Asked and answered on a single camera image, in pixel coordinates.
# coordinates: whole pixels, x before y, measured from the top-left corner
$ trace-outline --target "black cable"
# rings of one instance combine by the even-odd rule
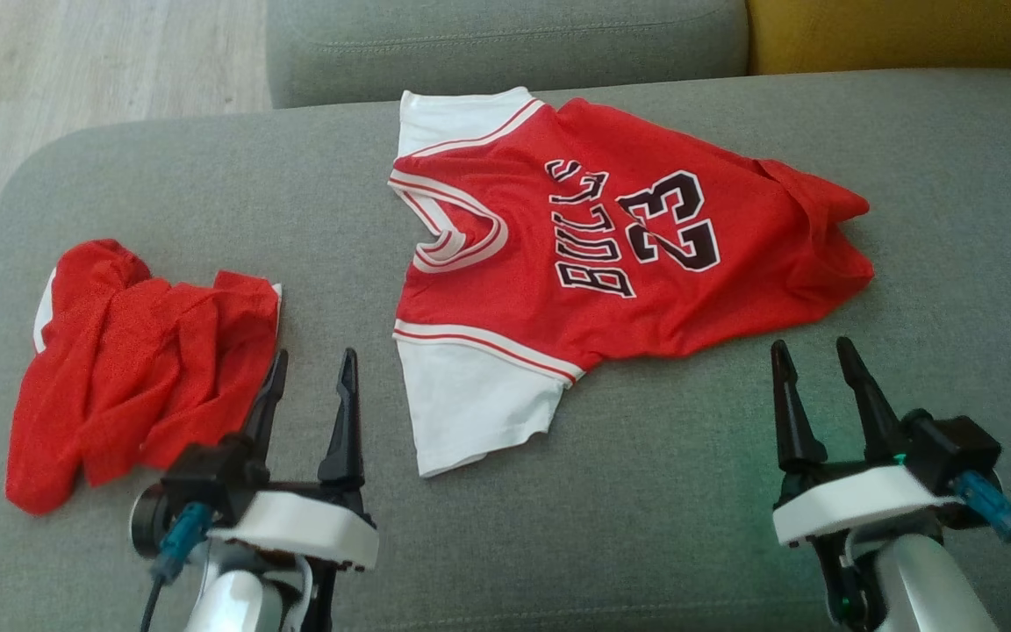
[[[140,623],[140,632],[151,632],[151,620],[154,617],[154,608],[158,604],[158,593],[162,593],[163,578],[157,576],[156,582],[151,588],[151,596],[148,597],[148,605],[143,609],[143,623]]]

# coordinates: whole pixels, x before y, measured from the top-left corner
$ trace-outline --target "red jersey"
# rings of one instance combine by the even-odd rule
[[[389,185],[436,237],[394,331],[422,475],[545,431],[555,401],[527,400],[603,360],[817,321],[874,276],[837,228],[862,197],[581,99],[405,92],[398,155]],[[548,381],[502,393],[519,369]],[[494,385],[452,383],[472,375]]]

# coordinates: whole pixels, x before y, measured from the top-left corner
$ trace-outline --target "laminate floor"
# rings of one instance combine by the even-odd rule
[[[270,109],[266,0],[0,0],[0,192],[100,124]]]

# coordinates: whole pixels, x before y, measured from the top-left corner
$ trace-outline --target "gray upholstery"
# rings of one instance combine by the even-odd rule
[[[731,77],[743,0],[270,0],[277,108]]]
[[[1011,491],[1011,71],[739,77],[582,95],[861,193],[847,227],[875,282],[827,320],[783,332],[835,459],[858,456],[834,339],[850,335],[901,412],[967,413],[1004,444]],[[385,187],[395,103],[133,123],[32,157],[0,202],[0,629],[134,629],[148,564],[125,520],[154,473],[81,489],[43,519],[3,500],[30,318],[62,251],[117,237],[154,271],[219,268],[285,284],[292,353],[270,467],[313,475],[342,348],[361,356],[366,507],[376,571],[345,576],[352,631],[775,629],[828,622],[809,549],[779,548],[768,348],[738,340],[685,360],[603,365],[564,396],[549,436],[433,480],[416,475],[393,308],[425,229]],[[1011,549],[947,540],[1002,629]],[[196,571],[163,594],[180,629]]]

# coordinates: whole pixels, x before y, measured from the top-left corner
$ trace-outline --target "red fabric pile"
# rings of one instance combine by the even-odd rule
[[[113,240],[65,253],[45,295],[5,477],[30,514],[65,504],[81,467],[104,484],[237,431],[276,352],[268,281],[221,271],[212,288],[171,285]]]

